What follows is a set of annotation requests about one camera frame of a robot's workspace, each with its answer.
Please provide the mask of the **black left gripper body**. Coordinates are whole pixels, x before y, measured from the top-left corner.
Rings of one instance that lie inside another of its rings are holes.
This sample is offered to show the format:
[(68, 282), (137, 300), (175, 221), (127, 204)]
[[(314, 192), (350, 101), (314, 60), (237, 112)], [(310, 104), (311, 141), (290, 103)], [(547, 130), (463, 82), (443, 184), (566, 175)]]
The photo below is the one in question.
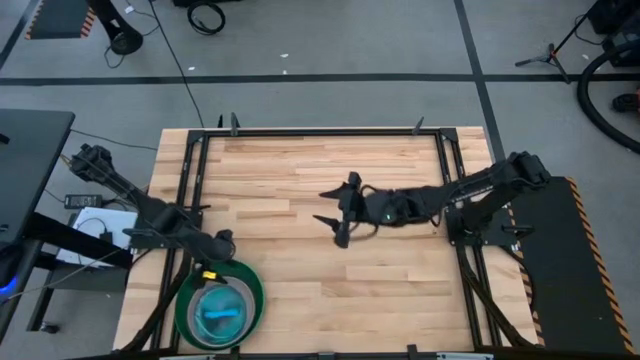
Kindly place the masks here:
[(196, 281), (226, 281), (229, 277), (229, 270), (233, 265), (233, 260), (208, 261), (194, 259), (191, 265), (191, 276)]

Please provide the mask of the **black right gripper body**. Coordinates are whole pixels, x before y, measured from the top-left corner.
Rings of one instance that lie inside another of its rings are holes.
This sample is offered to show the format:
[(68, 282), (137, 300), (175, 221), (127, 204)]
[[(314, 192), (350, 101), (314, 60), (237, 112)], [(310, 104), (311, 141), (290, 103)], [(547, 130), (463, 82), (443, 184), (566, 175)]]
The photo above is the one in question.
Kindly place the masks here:
[(338, 200), (338, 209), (342, 217), (343, 230), (335, 234), (334, 241), (340, 248), (347, 248), (350, 241), (350, 225), (360, 223), (367, 219), (365, 197), (361, 192), (362, 179), (357, 172), (350, 172), (345, 183), (350, 189), (344, 191)]

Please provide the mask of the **grey translucent plastic plate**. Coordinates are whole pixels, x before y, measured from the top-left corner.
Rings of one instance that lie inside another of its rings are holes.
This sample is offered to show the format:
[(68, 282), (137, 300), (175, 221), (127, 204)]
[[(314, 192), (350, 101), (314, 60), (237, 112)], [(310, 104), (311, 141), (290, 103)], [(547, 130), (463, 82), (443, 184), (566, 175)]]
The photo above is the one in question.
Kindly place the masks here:
[[(193, 337), (200, 343), (203, 344), (205, 347), (211, 347), (211, 348), (223, 348), (223, 347), (228, 347), (233, 345), (234, 343), (237, 343), (240, 338), (242, 336), (245, 335), (245, 333), (249, 330), (249, 327), (252, 323), (253, 320), (253, 316), (255, 314), (255, 301), (254, 301), (254, 297), (251, 293), (251, 290), (249, 289), (249, 287), (240, 279), (235, 278), (235, 277), (228, 277), (227, 278), (227, 282), (228, 284), (220, 284), (217, 282), (207, 282), (203, 288), (198, 289), (195, 291), (194, 295), (192, 296), (189, 305), (188, 305), (188, 309), (187, 309), (187, 323), (188, 323), (188, 329), (190, 330), (191, 334), (193, 335)], [(227, 344), (223, 344), (221, 347), (219, 346), (211, 346), (209, 343), (205, 343), (203, 342), (194, 332), (194, 310), (195, 310), (195, 306), (196, 304), (199, 302), (199, 300), (203, 297), (217, 297), (217, 298), (239, 298), (241, 300), (244, 300), (246, 303), (246, 308), (247, 308), (247, 319), (246, 319), (246, 323), (245, 323), (245, 328), (243, 329), (242, 334), (236, 338), (233, 342), (231, 343), (227, 343)]]

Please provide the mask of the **large dark green plate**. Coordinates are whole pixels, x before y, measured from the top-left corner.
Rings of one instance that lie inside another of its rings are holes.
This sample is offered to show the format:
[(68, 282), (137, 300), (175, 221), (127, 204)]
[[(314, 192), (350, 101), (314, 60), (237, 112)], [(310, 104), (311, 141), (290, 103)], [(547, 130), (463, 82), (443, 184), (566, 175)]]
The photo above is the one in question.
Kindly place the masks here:
[(261, 322), (262, 315), (264, 313), (266, 297), (265, 297), (265, 289), (263, 282), (261, 281), (258, 274), (248, 265), (233, 260), (234, 265), (229, 270), (229, 277), (235, 277), (243, 281), (251, 290), (251, 293), (254, 297), (255, 301), (255, 314), (253, 316), (252, 323), (249, 327), (249, 330), (245, 333), (244, 336), (240, 338), (237, 343), (234, 343), (231, 346), (223, 347), (223, 348), (211, 348), (205, 347), (203, 344), (200, 344), (191, 334), (188, 329), (187, 323), (187, 309), (189, 302), (194, 295), (195, 291), (191, 285), (191, 281), (193, 277), (190, 274), (187, 276), (184, 283), (180, 286), (177, 295), (176, 295), (176, 303), (175, 303), (175, 318), (174, 325), (177, 328), (179, 334), (184, 338), (186, 342), (190, 345), (201, 349), (201, 350), (226, 350), (235, 346), (240, 345), (245, 339), (251, 336), (252, 332), (259, 326)]

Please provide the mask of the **white flat box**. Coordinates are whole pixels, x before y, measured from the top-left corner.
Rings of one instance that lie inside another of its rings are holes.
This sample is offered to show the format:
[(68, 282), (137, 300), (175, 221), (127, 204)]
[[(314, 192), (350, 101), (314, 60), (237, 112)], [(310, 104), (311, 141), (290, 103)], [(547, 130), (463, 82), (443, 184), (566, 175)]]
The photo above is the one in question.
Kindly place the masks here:
[(123, 210), (87, 207), (71, 225), (71, 238), (59, 245), (56, 259), (91, 267), (126, 268), (134, 250), (126, 229), (133, 229), (138, 214)]

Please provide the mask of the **black power adapter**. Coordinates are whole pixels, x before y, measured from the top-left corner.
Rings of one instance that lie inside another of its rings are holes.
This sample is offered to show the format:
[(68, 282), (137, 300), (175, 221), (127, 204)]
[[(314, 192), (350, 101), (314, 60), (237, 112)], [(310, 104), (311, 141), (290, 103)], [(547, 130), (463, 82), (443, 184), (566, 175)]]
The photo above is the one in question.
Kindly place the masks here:
[(63, 200), (65, 209), (82, 209), (85, 207), (101, 208), (103, 197), (91, 194), (67, 194)]

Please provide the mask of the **black desk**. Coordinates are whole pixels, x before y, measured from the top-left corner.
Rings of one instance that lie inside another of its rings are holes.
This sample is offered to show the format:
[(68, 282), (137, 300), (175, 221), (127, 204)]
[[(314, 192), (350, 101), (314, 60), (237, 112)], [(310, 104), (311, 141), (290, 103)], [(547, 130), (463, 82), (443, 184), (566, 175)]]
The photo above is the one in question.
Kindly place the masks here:
[(71, 132), (67, 111), (0, 108), (0, 286), (18, 277), (17, 292), (0, 298), (0, 343), (45, 243), (59, 247), (71, 227), (36, 206)]

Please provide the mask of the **black hazard-striped floor mat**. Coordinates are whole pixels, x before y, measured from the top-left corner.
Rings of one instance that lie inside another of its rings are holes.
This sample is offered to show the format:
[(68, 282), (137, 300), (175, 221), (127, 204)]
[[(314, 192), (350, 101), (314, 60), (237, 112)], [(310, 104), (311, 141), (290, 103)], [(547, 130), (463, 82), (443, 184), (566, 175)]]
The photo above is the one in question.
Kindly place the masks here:
[(86, 38), (95, 20), (96, 14), (86, 0), (42, 0), (25, 39)]
[(629, 330), (575, 181), (554, 177), (513, 200), (533, 281), (534, 325), (548, 350), (634, 355)]

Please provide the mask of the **black tripod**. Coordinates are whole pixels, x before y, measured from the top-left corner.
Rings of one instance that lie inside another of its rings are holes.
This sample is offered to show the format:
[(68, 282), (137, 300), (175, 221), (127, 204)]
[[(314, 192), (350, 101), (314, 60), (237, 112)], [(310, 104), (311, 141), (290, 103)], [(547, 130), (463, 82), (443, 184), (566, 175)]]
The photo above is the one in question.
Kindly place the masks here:
[(524, 68), (526, 66), (533, 66), (534, 64), (543, 64), (554, 68), (560, 79), (566, 83), (571, 84), (572, 82), (577, 82), (577, 75), (571, 75), (566, 67), (563, 65), (560, 59), (560, 52), (566, 47), (570, 40), (578, 40), (579, 42), (584, 43), (593, 48), (593, 50), (601, 50), (602, 45), (604, 44), (606, 38), (601, 37), (599, 39), (590, 39), (584, 36), (578, 35), (579, 29), (587, 22), (591, 14), (597, 8), (597, 2), (599, 0), (594, 0), (593, 4), (588, 7), (582, 14), (577, 15), (573, 20), (573, 25), (571, 29), (564, 35), (564, 37), (560, 40), (558, 44), (554, 44), (550, 42), (546, 45), (543, 52), (537, 56), (526, 58), (523, 60), (516, 61), (514, 66), (518, 69)]

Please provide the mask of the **black stand base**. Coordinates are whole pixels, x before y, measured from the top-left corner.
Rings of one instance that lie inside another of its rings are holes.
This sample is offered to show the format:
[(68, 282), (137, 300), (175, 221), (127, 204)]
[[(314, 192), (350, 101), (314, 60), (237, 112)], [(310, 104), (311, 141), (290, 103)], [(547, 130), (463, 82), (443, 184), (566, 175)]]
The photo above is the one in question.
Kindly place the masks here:
[(110, 49), (117, 55), (129, 55), (143, 45), (143, 35), (117, 11), (111, 0), (85, 0), (105, 29)]

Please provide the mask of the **black shoe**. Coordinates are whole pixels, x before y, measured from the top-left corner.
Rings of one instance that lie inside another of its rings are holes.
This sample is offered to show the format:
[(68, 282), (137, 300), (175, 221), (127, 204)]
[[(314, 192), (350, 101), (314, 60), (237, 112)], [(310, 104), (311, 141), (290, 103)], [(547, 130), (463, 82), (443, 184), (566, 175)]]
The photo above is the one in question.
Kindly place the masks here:
[(614, 111), (619, 113), (640, 113), (640, 93), (621, 94), (612, 100), (611, 107)]

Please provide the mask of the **black equipment case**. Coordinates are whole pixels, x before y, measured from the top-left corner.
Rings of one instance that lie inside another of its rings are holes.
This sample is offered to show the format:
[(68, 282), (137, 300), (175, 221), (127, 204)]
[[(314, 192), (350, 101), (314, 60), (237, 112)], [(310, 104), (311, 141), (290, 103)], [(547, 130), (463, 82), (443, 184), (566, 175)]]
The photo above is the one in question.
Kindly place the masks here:
[(640, 0), (597, 0), (586, 17), (605, 50), (640, 40)]

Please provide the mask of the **black aluminium table frame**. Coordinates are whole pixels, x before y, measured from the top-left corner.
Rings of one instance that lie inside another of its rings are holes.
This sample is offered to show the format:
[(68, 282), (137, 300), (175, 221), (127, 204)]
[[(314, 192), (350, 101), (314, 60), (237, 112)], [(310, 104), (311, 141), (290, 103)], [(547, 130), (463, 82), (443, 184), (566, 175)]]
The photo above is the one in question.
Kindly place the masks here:
[(346, 249), (323, 217), (339, 213), (326, 192), (358, 172), (379, 188), (439, 185), (492, 158), (479, 127), (452, 145), (432, 129), (278, 130), (218, 135), (207, 149), (184, 129), (161, 135), (149, 192), (179, 191), (204, 207), (203, 228), (231, 229), (241, 262), (266, 289), (259, 327), (244, 356), (466, 351), (472, 337), (454, 248), (430, 224), (356, 230)]

